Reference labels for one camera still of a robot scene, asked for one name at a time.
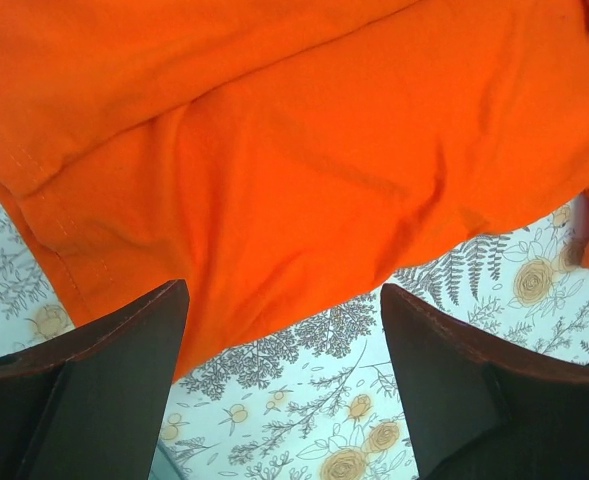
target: floral pattern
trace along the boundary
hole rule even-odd
[[[390,282],[545,355],[589,361],[586,202],[482,235]],[[411,438],[379,289],[248,345],[172,387],[159,432],[185,478],[410,480]],[[73,328],[0,208],[0,355]]]

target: stitching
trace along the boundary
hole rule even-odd
[[[2,148],[2,149],[5,151],[5,152],[6,152],[6,154],[7,154],[7,155],[8,155],[8,156],[9,156],[9,157],[10,157],[10,158],[13,160],[13,162],[15,163],[15,165],[16,165],[16,166],[18,166],[18,168],[19,168],[21,171],[23,171],[23,172],[25,172],[25,173],[27,174],[27,176],[28,176],[28,178],[29,178],[29,180],[30,180],[30,182],[31,182],[31,184],[32,184],[32,187],[38,187],[38,184],[37,184],[37,182],[36,182],[36,179],[34,178],[34,176],[30,174],[30,172],[29,172],[29,171],[28,171],[28,169],[27,169],[27,168],[24,166],[24,164],[23,164],[21,161],[19,161],[19,159],[18,159],[18,158],[16,158],[16,157],[15,157],[15,155],[14,155],[14,154],[13,154],[13,153],[12,153],[12,152],[9,150],[9,148],[8,148],[8,146],[7,146],[7,143],[11,143],[11,144],[15,145],[16,147],[18,147],[18,148],[19,148],[19,150],[20,150],[20,151],[23,153],[23,155],[25,155],[25,156],[26,156],[26,158],[28,158],[28,159],[29,159],[29,160],[32,162],[32,164],[33,164],[33,165],[35,165],[35,166],[36,166],[36,168],[37,168],[37,169],[38,169],[38,170],[39,170],[39,171],[40,171],[40,172],[41,172],[43,175],[45,175],[45,171],[43,170],[43,167],[42,167],[42,166],[41,166],[41,165],[40,165],[38,162],[36,162],[36,161],[34,160],[34,158],[33,158],[33,157],[32,157],[32,156],[31,156],[31,155],[30,155],[30,154],[29,154],[29,153],[28,153],[28,152],[25,150],[25,148],[23,148],[23,146],[22,146],[22,145],[20,145],[20,144],[18,144],[18,143],[16,143],[16,142],[10,142],[10,141],[8,141],[8,140],[6,139],[6,137],[5,137],[5,135],[3,134],[3,132],[1,132],[1,131],[0,131],[0,147],[1,147],[1,148]],[[44,194],[43,194],[42,192],[40,192],[40,193],[39,193],[39,196],[40,196],[41,200],[45,202],[45,196],[44,196]],[[68,222],[69,222],[69,223],[70,223],[70,224],[73,226],[73,228],[76,230],[76,232],[77,232],[77,233],[78,233],[78,234],[79,234],[79,235],[80,235],[80,236],[81,236],[81,237],[82,237],[82,238],[85,240],[85,243],[86,243],[86,244],[87,244],[87,245],[88,245],[88,246],[89,246],[91,249],[95,250],[95,247],[94,247],[94,246],[91,244],[91,242],[89,242],[89,241],[88,241],[87,237],[86,237],[85,235],[83,235],[83,233],[80,231],[80,229],[78,228],[78,226],[76,225],[76,223],[74,222],[74,220],[73,220],[73,219],[70,217],[69,213],[68,213],[68,212],[67,212],[67,211],[66,211],[64,208],[62,208],[62,207],[61,207],[61,203],[62,203],[62,202],[61,202],[60,198],[58,198],[58,196],[56,196],[55,194],[52,194],[52,197],[54,197],[53,199],[54,199],[55,203],[57,204],[57,206],[60,208],[60,211],[63,213],[63,215],[64,215],[65,219],[66,219],[66,220],[67,220],[67,221],[68,221]],[[71,238],[71,237],[70,237],[70,235],[67,233],[66,229],[64,228],[64,226],[61,224],[60,220],[58,220],[58,219],[57,219],[57,220],[56,220],[56,223],[57,223],[58,227],[60,228],[61,232],[63,233],[63,235],[64,235],[66,238]],[[79,297],[80,297],[80,299],[81,299],[81,302],[82,302],[82,303],[83,303],[83,305],[85,306],[86,310],[87,310],[87,311],[88,311],[88,313],[90,313],[90,315],[91,315],[91,310],[90,310],[90,308],[89,308],[89,306],[88,306],[88,304],[87,304],[87,302],[86,302],[86,300],[85,300],[85,297],[84,297],[84,296],[81,294],[81,291],[80,291],[80,289],[79,289],[79,287],[78,287],[78,284],[77,284],[77,283],[74,281],[74,279],[72,278],[72,276],[71,276],[71,273],[70,273],[70,271],[69,271],[69,268],[68,268],[67,264],[66,264],[66,263],[63,261],[62,257],[61,257],[61,256],[60,256],[58,253],[56,253],[56,252],[53,252],[53,253],[54,253],[54,254],[55,254],[55,256],[58,258],[58,260],[59,260],[59,261],[60,261],[60,262],[63,264],[63,267],[64,267],[64,269],[65,269],[65,272],[66,272],[66,275],[67,275],[68,279],[70,280],[70,282],[71,282],[71,284],[72,284],[73,288],[74,288],[74,289],[76,290],[76,292],[79,294]],[[105,271],[105,273],[106,273],[106,275],[107,275],[107,278],[108,278],[108,280],[109,280],[110,284],[111,284],[111,285],[114,285],[114,279],[112,278],[112,276],[111,276],[111,274],[110,274],[110,272],[109,272],[109,269],[107,268],[107,265],[106,265],[106,263],[105,263],[105,260],[104,260],[104,259],[103,259],[103,257],[102,257],[102,256],[100,256],[100,255],[99,255],[99,260],[100,260],[100,262],[101,262],[101,264],[102,264],[102,266],[103,266],[103,269],[104,269],[104,271]],[[95,268],[93,268],[93,270],[94,270],[94,274],[95,274],[95,276],[96,276],[97,278],[99,278],[99,279],[100,279],[100,276],[99,276],[99,275],[98,275],[98,273],[96,272],[96,269],[95,269]]]

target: white floral background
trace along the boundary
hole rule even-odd
[[[589,361],[581,198],[527,228],[481,236],[390,278],[531,350]],[[227,350],[173,386],[160,438],[191,480],[410,480],[411,440],[379,290]],[[0,355],[73,328],[0,207]]]

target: orange fabric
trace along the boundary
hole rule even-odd
[[[178,377],[589,193],[588,10],[0,2],[0,200],[78,325],[185,278]]]

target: flower print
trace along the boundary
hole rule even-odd
[[[569,273],[576,270],[583,258],[585,243],[572,240],[563,246],[558,256],[552,260],[552,268],[556,272]]]
[[[397,423],[384,422],[373,428],[365,441],[363,450],[377,453],[392,448],[401,438],[401,429]]]
[[[46,305],[41,308],[32,322],[35,338],[51,340],[72,328],[67,312],[59,305]]]
[[[553,274],[549,260],[537,258],[527,262],[514,279],[514,296],[523,306],[539,303],[552,287]]]
[[[247,411],[244,405],[238,403],[236,405],[232,405],[229,410],[223,410],[227,413],[228,417],[225,420],[219,422],[219,425],[222,425],[224,423],[230,423],[231,436],[234,433],[236,425],[238,425],[239,423],[243,423],[245,420],[247,420],[249,412]]]
[[[159,437],[165,442],[176,440],[180,434],[180,427],[189,425],[189,422],[183,422],[183,417],[180,413],[172,413],[167,417],[167,425],[161,428]]]
[[[321,480],[361,480],[366,467],[365,454],[360,450],[340,450],[323,462]]]
[[[552,213],[552,225],[554,228],[563,228],[572,218],[572,209],[569,205],[563,205]]]
[[[349,407],[347,418],[356,422],[360,421],[372,408],[372,400],[367,395],[359,395]]]

